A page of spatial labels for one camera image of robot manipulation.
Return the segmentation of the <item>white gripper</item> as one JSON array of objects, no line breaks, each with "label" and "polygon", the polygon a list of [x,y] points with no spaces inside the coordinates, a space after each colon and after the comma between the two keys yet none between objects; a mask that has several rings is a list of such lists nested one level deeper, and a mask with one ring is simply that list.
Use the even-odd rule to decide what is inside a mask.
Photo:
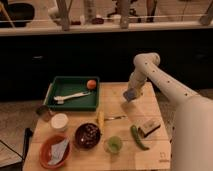
[{"label": "white gripper", "polygon": [[142,88],[142,81],[131,78],[128,82],[128,89],[134,91],[134,98],[137,99],[140,97],[140,91]]}]

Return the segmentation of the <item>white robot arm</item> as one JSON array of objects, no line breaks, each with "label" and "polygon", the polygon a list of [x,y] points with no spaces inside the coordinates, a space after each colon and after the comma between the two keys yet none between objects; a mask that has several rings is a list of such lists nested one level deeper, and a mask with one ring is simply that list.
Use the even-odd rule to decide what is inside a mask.
[{"label": "white robot arm", "polygon": [[142,86],[150,79],[176,107],[171,171],[213,171],[213,100],[159,69],[157,53],[138,54],[133,63],[126,100],[139,98]]}]

